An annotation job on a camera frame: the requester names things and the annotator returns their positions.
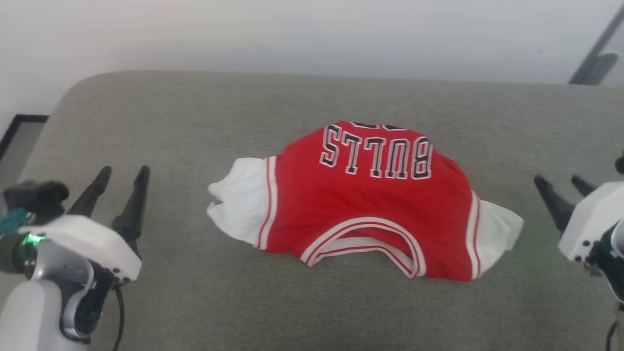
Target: gray fabric surface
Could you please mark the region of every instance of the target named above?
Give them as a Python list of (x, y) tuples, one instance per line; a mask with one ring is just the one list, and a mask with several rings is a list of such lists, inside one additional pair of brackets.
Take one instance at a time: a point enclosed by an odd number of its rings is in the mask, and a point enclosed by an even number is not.
[[(618, 179), (623, 111), (623, 91), (596, 87), (118, 72), (64, 96), (23, 178), (61, 179), (73, 201), (112, 166), (94, 214), (108, 224), (151, 167), (122, 350), (597, 350), (614, 298), (558, 251), (532, 178), (573, 200), (574, 172)], [(515, 249), (473, 282), (410, 280), (380, 253), (307, 268), (211, 223), (207, 185), (237, 157), (278, 154), (343, 119), (428, 135), (482, 199), (525, 219)], [(110, 294), (93, 349), (110, 350), (116, 331)]]

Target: red and white garment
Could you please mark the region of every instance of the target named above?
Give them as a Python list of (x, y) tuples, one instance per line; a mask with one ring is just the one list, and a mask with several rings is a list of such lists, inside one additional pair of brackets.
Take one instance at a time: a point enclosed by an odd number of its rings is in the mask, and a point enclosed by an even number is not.
[(381, 251), (408, 277), (471, 280), (517, 240), (523, 220), (480, 200), (429, 139), (394, 126), (338, 122), (266, 159), (237, 159), (208, 191), (229, 236), (312, 266)]

